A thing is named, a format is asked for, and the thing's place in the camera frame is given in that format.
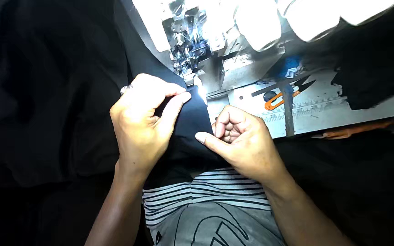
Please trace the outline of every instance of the person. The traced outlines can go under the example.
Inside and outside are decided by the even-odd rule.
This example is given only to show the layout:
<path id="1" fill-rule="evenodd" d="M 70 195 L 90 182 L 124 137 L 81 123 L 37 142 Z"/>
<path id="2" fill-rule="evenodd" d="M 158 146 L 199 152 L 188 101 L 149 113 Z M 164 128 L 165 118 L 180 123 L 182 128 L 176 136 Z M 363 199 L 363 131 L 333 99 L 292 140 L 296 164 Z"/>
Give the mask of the person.
<path id="1" fill-rule="evenodd" d="M 110 109 L 120 156 L 112 186 L 88 236 L 87 246 L 134 244 L 143 185 L 167 149 L 182 105 L 191 97 L 184 88 L 146 74 L 138 75 L 132 86 Z M 166 97 L 172 98 L 161 117 L 154 116 L 155 109 Z M 252 184 L 255 186 L 252 190 L 263 190 L 263 194 L 249 197 L 240 196 L 247 193 L 228 191 L 215 196 L 227 193 L 224 199 L 213 199 L 210 194 L 203 198 L 212 200 L 203 202 L 195 197 L 179 199 L 186 203 L 166 213 L 156 225 L 149 226 L 156 245 L 353 245 L 290 176 L 261 118 L 228 105 L 212 130 L 213 134 L 198 132 L 196 140 L 233 167 L 215 170 L 216 176 L 240 176 L 228 180 L 240 186 L 249 181 L 258 182 Z M 209 181 L 214 179 L 198 179 L 208 176 L 211 174 L 195 177 L 199 180 L 195 184 L 209 187 Z M 193 188 L 192 183 L 177 186 Z M 144 196 L 154 197 L 156 192 L 170 188 L 174 186 L 144 190 Z M 180 192 L 169 194 L 174 197 Z M 243 204 L 250 207 L 240 206 L 238 199 L 244 199 Z M 154 213 L 150 211 L 153 207 L 145 198 L 144 204 L 147 218 Z"/>

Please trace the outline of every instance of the right hand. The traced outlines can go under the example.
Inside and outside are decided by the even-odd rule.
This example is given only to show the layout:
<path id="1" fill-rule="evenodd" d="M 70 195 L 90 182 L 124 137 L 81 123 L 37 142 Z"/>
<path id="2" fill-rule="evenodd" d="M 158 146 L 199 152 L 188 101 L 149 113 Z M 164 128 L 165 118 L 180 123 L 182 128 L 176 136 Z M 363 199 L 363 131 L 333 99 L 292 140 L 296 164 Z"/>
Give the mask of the right hand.
<path id="1" fill-rule="evenodd" d="M 195 137 L 241 175 L 271 186 L 287 173 L 261 118 L 228 105 L 212 125 L 212 131 L 214 135 L 198 132 Z"/>

